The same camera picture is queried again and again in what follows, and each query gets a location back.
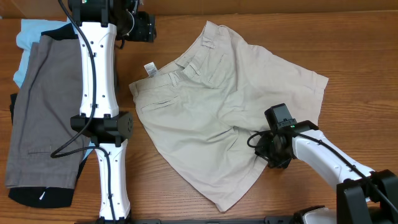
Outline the beige shorts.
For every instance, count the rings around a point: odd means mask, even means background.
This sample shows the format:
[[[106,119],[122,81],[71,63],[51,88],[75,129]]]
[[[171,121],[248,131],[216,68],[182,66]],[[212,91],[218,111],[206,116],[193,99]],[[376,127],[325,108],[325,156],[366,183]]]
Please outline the beige shorts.
[[[162,157],[225,212],[266,167],[247,144],[285,104],[318,121],[328,79],[207,22],[189,49],[153,77],[131,83],[137,115]]]

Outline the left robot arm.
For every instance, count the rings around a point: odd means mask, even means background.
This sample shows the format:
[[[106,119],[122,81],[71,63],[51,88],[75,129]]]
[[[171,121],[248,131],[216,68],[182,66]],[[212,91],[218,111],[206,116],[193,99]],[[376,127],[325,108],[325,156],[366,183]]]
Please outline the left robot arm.
[[[115,42],[153,42],[155,17],[139,11],[140,0],[69,1],[70,21],[78,31],[83,94],[72,129],[90,138],[101,182],[97,223],[132,223],[127,196],[125,155],[133,120],[116,99]]]

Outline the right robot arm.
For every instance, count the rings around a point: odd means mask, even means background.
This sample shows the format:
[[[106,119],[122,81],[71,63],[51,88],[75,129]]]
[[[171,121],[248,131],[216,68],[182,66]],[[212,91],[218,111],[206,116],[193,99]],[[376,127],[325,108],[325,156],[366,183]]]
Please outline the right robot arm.
[[[291,160],[308,164],[336,192],[336,209],[309,207],[291,216],[269,217],[265,223],[397,223],[397,176],[375,171],[332,144],[311,121],[297,122],[285,104],[265,111],[270,129],[260,131],[257,156],[271,169]]]

